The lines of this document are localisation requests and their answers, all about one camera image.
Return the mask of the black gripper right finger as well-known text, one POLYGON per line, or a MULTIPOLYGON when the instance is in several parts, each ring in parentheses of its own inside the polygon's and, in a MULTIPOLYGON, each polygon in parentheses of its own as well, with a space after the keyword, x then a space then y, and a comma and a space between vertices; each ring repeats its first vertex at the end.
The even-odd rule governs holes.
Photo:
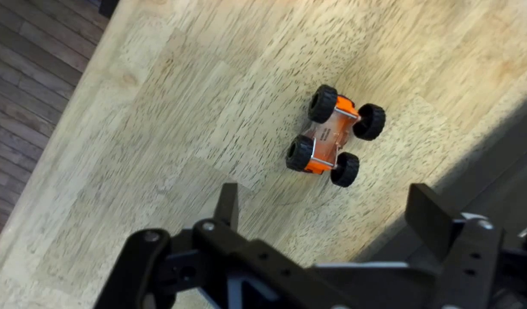
POLYGON ((409 187, 405 219, 424 245, 438 257, 445 259, 466 224, 459 214, 452 214, 438 193, 426 183, 409 187))

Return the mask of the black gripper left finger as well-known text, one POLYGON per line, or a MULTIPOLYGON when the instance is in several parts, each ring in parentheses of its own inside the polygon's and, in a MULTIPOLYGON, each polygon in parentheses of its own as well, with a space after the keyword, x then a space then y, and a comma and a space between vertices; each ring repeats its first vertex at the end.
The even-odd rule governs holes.
POLYGON ((222 187, 213 217, 230 228, 239 224, 239 185, 236 181, 227 181, 222 187))

